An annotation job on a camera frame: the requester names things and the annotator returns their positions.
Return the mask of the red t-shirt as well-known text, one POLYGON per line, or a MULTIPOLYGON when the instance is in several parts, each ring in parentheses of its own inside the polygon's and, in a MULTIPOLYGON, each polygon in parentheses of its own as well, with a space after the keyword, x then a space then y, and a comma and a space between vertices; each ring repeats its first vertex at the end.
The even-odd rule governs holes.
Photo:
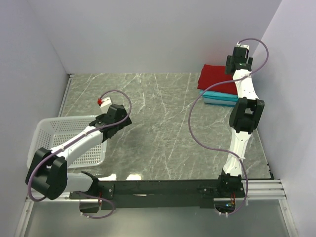
MULTIPOLYGON (((225 66, 212 66, 205 64, 197 82, 197 89, 205 90, 213 84, 229 80, 233 80, 233 76, 225 74, 225 66)), ((209 91, 237 95, 237 88, 234 82, 215 86, 209 91)))

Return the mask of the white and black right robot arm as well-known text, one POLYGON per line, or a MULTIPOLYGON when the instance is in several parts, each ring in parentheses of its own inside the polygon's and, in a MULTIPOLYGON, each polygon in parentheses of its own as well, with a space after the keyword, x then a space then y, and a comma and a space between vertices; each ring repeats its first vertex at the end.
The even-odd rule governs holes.
POLYGON ((265 106, 265 102, 259 99, 253 86, 253 58, 248 54, 249 46, 238 44, 226 60, 225 73, 233 76, 238 100, 229 119, 229 126, 232 129, 229 154, 217 184, 217 193, 222 197, 243 190, 241 179, 246 147, 259 124, 265 106))

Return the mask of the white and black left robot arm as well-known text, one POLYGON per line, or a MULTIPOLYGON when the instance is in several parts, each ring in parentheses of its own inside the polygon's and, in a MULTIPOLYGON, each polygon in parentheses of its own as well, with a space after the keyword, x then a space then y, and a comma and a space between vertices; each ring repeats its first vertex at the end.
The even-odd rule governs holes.
POLYGON ((98 179, 87 172, 70 174, 68 168, 85 152, 131 125, 130 113, 123 105, 112 104, 105 114, 98 115, 72 139, 51 149, 38 149, 25 179, 30 199, 37 201, 31 190, 50 200, 63 192, 82 192, 87 198, 96 197, 100 191, 98 179))

